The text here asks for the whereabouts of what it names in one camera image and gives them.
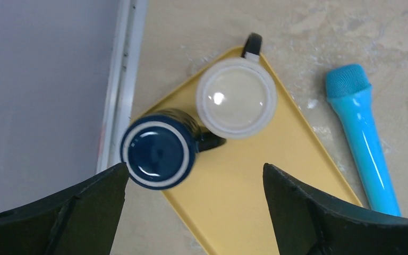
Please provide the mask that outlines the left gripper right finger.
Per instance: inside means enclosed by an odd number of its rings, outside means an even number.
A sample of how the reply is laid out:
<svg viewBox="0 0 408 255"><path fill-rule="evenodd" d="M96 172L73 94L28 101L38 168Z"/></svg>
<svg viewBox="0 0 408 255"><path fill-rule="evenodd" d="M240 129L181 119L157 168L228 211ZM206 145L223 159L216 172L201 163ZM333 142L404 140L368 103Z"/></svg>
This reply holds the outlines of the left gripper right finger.
<svg viewBox="0 0 408 255"><path fill-rule="evenodd" d="M353 205L272 164L263 188L280 254L408 254L408 218Z"/></svg>

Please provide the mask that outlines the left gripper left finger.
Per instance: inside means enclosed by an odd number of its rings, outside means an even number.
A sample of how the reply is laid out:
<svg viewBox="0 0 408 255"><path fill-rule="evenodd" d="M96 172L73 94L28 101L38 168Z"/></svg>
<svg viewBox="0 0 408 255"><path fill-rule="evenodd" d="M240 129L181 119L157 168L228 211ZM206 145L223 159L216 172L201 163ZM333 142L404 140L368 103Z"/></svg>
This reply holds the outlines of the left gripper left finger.
<svg viewBox="0 0 408 255"><path fill-rule="evenodd" d="M119 163L45 198L0 213L0 254L110 254L129 170Z"/></svg>

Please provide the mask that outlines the dark blue mug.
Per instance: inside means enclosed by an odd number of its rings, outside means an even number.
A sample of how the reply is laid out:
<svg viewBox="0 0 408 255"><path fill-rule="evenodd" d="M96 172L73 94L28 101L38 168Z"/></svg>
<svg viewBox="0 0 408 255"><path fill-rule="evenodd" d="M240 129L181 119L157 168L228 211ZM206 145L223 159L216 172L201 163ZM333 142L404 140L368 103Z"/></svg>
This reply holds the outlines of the dark blue mug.
<svg viewBox="0 0 408 255"><path fill-rule="evenodd" d="M120 159L136 184L166 190L187 178L198 153L225 143L226 139L204 131L188 113L167 108L140 117L126 129Z"/></svg>

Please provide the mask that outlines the cream white mug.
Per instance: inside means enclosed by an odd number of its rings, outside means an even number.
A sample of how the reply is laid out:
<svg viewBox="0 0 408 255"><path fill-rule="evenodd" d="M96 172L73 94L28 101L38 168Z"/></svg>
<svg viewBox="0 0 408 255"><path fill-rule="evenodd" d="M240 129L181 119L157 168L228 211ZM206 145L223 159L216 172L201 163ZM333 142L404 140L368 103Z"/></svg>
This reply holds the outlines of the cream white mug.
<svg viewBox="0 0 408 255"><path fill-rule="evenodd" d="M262 36L250 33L239 57L213 64L200 78L195 95L204 126L222 138L244 139L273 119L275 82L260 64Z"/></svg>

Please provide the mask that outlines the yellow tray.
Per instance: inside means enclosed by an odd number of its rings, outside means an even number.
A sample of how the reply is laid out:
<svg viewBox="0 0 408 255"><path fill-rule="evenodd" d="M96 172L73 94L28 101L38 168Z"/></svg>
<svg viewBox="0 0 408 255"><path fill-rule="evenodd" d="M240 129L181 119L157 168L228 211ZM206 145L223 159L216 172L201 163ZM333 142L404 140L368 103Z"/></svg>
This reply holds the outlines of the yellow tray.
<svg viewBox="0 0 408 255"><path fill-rule="evenodd" d="M198 154L187 178L163 194L208 254L278 254L264 193L265 163L354 205L354 191L264 55L278 103L258 134Z"/></svg>

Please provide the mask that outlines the blue plastic tube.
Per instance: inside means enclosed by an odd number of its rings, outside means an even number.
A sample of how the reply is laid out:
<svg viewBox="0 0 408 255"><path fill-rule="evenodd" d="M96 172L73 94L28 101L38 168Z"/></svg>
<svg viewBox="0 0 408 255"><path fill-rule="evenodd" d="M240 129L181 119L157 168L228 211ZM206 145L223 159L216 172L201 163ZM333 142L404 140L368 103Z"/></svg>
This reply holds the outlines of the blue plastic tube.
<svg viewBox="0 0 408 255"><path fill-rule="evenodd" d="M333 69L325 83L327 101L340 119L371 209L400 216L372 113L372 86L363 67L349 64Z"/></svg>

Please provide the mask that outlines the aluminium frame rail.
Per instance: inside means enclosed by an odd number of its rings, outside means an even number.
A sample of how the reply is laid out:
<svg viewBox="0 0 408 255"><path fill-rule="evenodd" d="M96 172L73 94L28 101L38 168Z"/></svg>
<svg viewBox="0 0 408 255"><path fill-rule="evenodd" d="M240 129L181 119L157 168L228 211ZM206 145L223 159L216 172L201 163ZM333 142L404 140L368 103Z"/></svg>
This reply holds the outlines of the aluminium frame rail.
<svg viewBox="0 0 408 255"><path fill-rule="evenodd" d="M118 6L96 173L120 162L120 142L131 120L148 1Z"/></svg>

